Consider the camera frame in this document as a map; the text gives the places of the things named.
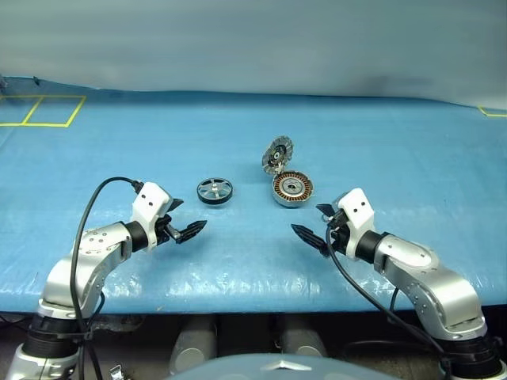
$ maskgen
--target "white wall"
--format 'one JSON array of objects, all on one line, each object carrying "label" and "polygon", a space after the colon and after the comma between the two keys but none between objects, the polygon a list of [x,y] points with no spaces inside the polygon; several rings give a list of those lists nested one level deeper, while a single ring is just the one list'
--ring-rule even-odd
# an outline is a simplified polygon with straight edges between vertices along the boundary
[{"label": "white wall", "polygon": [[507,106],[506,0],[0,0],[0,73]]}]

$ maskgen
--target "metal disc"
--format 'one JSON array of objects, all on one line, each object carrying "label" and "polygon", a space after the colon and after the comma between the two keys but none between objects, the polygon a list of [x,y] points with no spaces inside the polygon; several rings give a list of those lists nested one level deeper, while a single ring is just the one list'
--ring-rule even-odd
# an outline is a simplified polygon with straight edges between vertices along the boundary
[{"label": "metal disc", "polygon": [[223,178],[208,178],[197,185],[197,196],[207,204],[221,204],[232,197],[232,184]]},{"label": "metal disc", "polygon": [[278,136],[274,139],[262,156],[264,171],[273,176],[281,173],[292,158],[293,147],[292,141],[287,136]]},{"label": "metal disc", "polygon": [[273,179],[273,196],[285,207],[298,207],[310,199],[314,186],[300,172],[282,172]]}]

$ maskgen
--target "yellow tape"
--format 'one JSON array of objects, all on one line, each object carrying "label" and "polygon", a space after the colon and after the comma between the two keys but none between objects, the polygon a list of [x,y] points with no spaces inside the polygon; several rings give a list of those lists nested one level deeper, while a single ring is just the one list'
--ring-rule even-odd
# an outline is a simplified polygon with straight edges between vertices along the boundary
[{"label": "yellow tape", "polygon": [[[81,99],[74,108],[74,111],[71,113],[69,118],[65,123],[30,123],[29,120],[32,117],[33,113],[39,108],[40,103],[44,99]],[[78,115],[78,112],[81,110],[82,106],[85,104],[86,96],[85,95],[0,95],[0,101],[2,99],[37,99],[36,103],[30,108],[29,112],[23,118],[23,121],[20,123],[0,123],[0,127],[69,127],[74,121],[75,117]]]},{"label": "yellow tape", "polygon": [[507,117],[507,113],[489,113],[481,105],[479,105],[477,108],[480,112],[488,117]]}]

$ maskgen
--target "blue table surface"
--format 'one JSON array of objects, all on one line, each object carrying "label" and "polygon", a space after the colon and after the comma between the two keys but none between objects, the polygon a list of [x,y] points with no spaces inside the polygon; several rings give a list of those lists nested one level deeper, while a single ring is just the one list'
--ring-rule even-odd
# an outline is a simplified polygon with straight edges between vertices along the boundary
[{"label": "blue table surface", "polygon": [[[314,206],[355,187],[375,209],[378,230],[433,247],[485,305],[507,303],[506,119],[435,101],[135,93],[27,79],[11,79],[5,94],[30,93],[87,99],[68,128],[0,127],[0,310],[36,308],[91,193],[115,175],[156,182],[185,200],[172,214],[177,228],[208,224],[191,241],[134,253],[112,272],[106,313],[371,310],[290,228],[323,234]],[[0,123],[23,118],[30,102],[1,100]],[[44,101],[31,121],[61,122],[71,102]],[[275,202],[261,167],[278,135],[295,144],[288,168],[314,183],[298,209]],[[220,208],[197,199],[208,177],[234,185]],[[134,196],[126,184],[109,185],[88,226],[128,221]],[[388,302],[393,287],[370,265],[345,264]],[[410,304],[400,297],[399,307]]]}]

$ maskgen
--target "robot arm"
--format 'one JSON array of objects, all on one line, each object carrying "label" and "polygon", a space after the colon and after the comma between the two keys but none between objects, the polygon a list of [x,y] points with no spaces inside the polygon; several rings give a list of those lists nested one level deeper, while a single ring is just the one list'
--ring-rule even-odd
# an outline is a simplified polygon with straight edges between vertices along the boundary
[{"label": "robot arm", "polygon": [[[120,263],[140,249],[151,251],[170,238],[182,243],[198,234],[206,224],[195,222],[179,231],[167,212],[183,201],[172,198],[147,182],[132,204],[132,220],[88,230],[79,244],[76,290],[84,319],[92,316],[105,278]],[[8,380],[69,378],[78,360],[81,338],[71,298],[72,253],[51,270],[39,300],[37,315],[24,344],[16,350]]]},{"label": "robot arm", "polygon": [[[374,212],[360,188],[317,208],[331,230],[332,246],[351,260],[364,260],[405,293],[425,331],[452,359],[455,378],[507,378],[486,335],[475,289],[441,264],[435,252],[389,233],[378,234]],[[325,241],[304,226],[292,226],[306,243],[329,254]]]}]

